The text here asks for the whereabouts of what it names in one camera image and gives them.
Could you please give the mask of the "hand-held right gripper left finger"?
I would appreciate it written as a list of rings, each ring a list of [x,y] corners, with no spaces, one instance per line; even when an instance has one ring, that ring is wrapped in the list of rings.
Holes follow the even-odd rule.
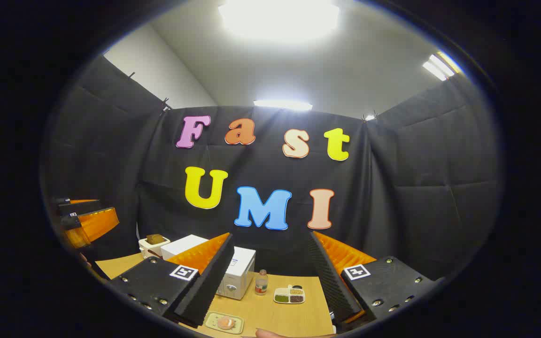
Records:
[[[109,281],[119,295],[157,316],[202,326],[234,255],[224,233],[167,260],[148,257]]]

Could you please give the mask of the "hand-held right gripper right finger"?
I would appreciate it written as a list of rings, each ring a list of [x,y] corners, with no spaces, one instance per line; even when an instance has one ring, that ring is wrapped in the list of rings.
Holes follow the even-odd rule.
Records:
[[[442,287],[403,261],[387,255],[373,258],[327,235],[312,231],[308,255],[335,320],[384,321]]]

